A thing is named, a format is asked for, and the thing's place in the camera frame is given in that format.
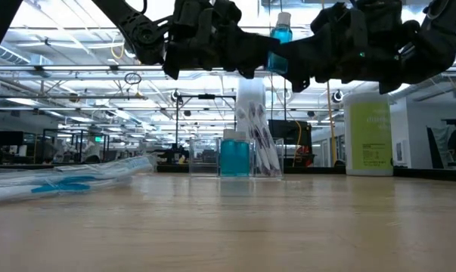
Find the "clear acrylic organizer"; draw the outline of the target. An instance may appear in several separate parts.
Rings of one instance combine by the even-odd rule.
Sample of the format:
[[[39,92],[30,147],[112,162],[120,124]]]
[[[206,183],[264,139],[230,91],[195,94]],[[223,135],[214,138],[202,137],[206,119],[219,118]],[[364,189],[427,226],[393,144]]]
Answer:
[[[284,140],[274,139],[273,149],[275,159],[279,167],[275,170],[261,170],[259,165],[267,155],[261,154],[261,149],[256,146],[254,140],[248,140],[249,149],[247,175],[234,174],[223,175],[221,167],[221,144],[222,138],[191,138],[189,140],[188,172],[190,176],[209,176],[223,179],[241,178],[272,178],[282,179],[284,176]]]

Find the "black equipment cart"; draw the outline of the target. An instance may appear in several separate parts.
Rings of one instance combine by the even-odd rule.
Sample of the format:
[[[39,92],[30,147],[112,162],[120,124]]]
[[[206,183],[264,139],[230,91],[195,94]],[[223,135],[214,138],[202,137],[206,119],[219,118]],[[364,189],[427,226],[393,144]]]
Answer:
[[[268,127],[275,140],[284,142],[285,166],[308,168],[314,160],[312,126],[306,121],[270,119]]]

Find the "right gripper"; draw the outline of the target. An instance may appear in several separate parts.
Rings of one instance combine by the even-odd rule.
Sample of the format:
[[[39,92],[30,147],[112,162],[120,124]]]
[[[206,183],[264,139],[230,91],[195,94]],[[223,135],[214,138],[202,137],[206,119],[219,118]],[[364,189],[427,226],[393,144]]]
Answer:
[[[400,27],[400,0],[350,0],[322,10],[312,22],[314,34],[322,40],[325,52],[316,65],[315,36],[282,43],[278,53],[287,60],[282,76],[300,93],[317,82],[339,79],[381,81],[397,69],[400,57],[397,32]]]

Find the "blue mouthwash bottle white cap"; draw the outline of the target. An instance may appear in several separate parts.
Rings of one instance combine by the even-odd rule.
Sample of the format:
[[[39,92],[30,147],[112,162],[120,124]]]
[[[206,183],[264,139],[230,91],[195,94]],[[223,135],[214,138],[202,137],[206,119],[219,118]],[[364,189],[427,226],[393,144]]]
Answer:
[[[250,175],[250,144],[244,131],[236,132],[235,149],[235,174],[247,177]]]
[[[225,129],[220,146],[220,174],[221,176],[234,176],[234,161],[236,147],[236,131]]]
[[[290,28],[291,14],[288,12],[280,12],[276,27],[271,31],[270,36],[278,39],[280,43],[291,42],[293,32]],[[268,53],[267,70],[277,74],[285,74],[288,70],[288,62],[284,57],[277,55],[274,52]]]

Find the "white wipes canister green label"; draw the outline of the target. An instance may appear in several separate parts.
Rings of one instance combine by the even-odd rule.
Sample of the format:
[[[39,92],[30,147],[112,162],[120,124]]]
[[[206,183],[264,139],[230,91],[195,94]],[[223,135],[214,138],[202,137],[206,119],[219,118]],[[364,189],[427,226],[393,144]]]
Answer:
[[[387,96],[377,92],[343,98],[346,174],[391,176],[392,133]]]

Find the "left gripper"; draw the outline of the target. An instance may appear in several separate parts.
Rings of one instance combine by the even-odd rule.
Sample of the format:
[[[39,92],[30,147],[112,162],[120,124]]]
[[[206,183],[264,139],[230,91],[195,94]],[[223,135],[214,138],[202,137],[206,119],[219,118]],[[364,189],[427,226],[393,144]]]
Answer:
[[[237,25],[241,15],[230,0],[175,0],[163,72],[177,79],[180,70],[221,67],[253,79],[280,41],[244,32]]]

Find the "black aluminium table frame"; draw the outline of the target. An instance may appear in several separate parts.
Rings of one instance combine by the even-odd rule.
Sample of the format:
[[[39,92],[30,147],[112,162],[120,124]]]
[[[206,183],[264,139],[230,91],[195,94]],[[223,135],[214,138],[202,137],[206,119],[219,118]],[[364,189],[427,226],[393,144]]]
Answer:
[[[48,169],[53,168],[52,165],[0,165],[0,169]],[[188,173],[189,167],[187,165],[158,165],[156,170],[160,173]],[[284,173],[289,175],[344,175],[346,169],[342,166],[333,168],[320,168],[320,167],[285,167]],[[400,178],[423,178],[430,180],[441,181],[456,181],[456,170],[444,169],[417,169],[417,168],[401,168],[396,167],[393,169],[393,175]]]

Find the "black background frame stand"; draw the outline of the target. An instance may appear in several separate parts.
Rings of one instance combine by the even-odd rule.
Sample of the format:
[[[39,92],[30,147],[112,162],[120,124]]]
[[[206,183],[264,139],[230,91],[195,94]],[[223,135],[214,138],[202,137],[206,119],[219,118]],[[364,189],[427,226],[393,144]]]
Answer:
[[[235,128],[232,115],[236,97],[219,94],[181,94],[184,103],[175,105],[175,147],[191,138],[222,138],[223,131]]]

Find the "purple toothbrush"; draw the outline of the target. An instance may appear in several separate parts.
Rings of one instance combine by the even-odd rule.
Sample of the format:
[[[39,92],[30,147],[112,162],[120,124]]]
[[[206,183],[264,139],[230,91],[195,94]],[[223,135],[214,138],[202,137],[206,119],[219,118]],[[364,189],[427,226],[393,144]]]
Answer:
[[[278,177],[282,174],[275,141],[269,131],[268,120],[266,119],[265,107],[261,104],[256,106],[256,117],[258,122],[258,157],[261,159],[260,171],[266,176]]]
[[[261,159],[258,157],[258,147],[257,147],[258,136],[259,136],[258,129],[256,128],[256,123],[258,122],[258,118],[256,117],[256,106],[257,105],[258,105],[258,103],[255,103],[253,101],[249,102],[249,106],[248,106],[248,132],[249,132],[250,139],[253,140],[254,143],[255,143],[256,165],[257,165],[257,168],[258,168],[259,172],[261,173],[261,171],[260,171]]]
[[[249,132],[248,132],[248,110],[238,108],[236,110],[236,118],[237,118],[237,122],[238,122],[237,131],[244,131],[246,133],[247,141],[250,144],[250,175],[249,176],[262,175],[259,172],[257,165],[256,165],[255,143],[253,140],[250,139]]]

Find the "white wall sign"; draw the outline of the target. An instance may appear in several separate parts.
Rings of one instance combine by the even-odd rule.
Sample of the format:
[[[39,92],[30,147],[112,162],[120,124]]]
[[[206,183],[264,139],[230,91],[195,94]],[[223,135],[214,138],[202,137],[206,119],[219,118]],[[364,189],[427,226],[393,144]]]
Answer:
[[[406,140],[398,141],[396,143],[396,151],[395,151],[395,161],[398,164],[405,164],[406,163]]]

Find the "black monitor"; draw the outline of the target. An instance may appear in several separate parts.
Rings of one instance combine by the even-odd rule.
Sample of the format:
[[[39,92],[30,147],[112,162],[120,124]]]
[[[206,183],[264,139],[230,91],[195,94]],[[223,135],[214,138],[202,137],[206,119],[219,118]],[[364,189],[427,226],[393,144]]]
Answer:
[[[0,131],[0,146],[21,146],[23,137],[22,131]]]

